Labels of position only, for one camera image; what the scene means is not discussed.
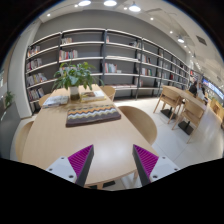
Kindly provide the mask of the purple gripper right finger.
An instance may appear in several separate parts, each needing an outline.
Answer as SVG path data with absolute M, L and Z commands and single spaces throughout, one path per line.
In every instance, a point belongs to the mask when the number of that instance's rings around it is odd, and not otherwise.
M 143 186 L 179 170 L 179 167 L 169 158 L 156 156 L 137 145 L 133 145 L 133 158 Z

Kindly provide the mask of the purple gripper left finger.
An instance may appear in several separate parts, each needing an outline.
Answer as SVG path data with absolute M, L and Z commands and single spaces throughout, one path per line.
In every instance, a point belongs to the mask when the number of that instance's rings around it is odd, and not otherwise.
M 61 156 L 47 171 L 83 187 L 94 156 L 94 146 L 89 145 L 69 157 Z

